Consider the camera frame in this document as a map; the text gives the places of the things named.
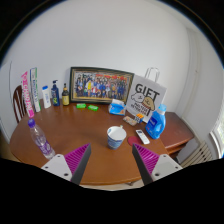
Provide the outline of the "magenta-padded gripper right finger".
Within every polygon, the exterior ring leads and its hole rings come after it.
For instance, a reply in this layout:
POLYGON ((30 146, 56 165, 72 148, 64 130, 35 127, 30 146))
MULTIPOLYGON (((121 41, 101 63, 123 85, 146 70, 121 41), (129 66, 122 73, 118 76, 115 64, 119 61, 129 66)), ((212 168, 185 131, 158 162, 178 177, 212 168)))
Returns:
POLYGON ((136 143, 132 145, 132 154, 145 185, 182 169, 168 154, 158 155, 136 143))

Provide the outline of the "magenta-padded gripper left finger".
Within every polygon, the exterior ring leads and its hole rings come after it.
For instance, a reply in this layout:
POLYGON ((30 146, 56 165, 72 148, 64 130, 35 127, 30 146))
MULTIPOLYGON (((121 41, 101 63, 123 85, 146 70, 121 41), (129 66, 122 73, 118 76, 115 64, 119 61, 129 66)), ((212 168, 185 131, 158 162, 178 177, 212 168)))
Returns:
POLYGON ((85 144, 66 155, 57 154, 48 161, 42 169, 79 185, 89 157, 91 155, 91 144, 85 144))

